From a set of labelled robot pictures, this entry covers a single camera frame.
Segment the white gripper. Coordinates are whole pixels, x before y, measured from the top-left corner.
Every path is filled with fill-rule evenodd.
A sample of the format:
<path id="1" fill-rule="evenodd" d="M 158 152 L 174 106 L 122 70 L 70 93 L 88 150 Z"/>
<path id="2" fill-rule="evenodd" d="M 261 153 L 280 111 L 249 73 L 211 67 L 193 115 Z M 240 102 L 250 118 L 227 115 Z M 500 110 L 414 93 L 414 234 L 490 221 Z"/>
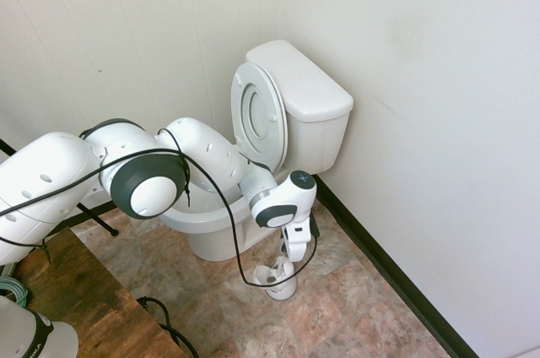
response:
<path id="1" fill-rule="evenodd" d="M 303 259 L 307 243 L 311 240 L 311 230 L 308 221 L 288 223 L 281 227 L 282 239 L 278 244 L 278 254 L 287 255 L 291 263 Z"/>

